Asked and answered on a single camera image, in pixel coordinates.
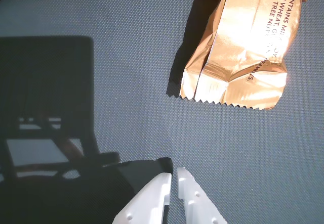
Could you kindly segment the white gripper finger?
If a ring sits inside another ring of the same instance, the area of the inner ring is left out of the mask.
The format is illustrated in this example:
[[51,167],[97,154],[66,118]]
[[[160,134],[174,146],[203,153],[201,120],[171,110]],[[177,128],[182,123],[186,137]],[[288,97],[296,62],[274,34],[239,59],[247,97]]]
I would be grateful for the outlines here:
[[183,200],[186,223],[227,223],[192,174],[184,167],[177,168],[178,197]]
[[172,174],[160,173],[147,183],[116,215],[113,224],[162,224],[164,208],[170,204]]

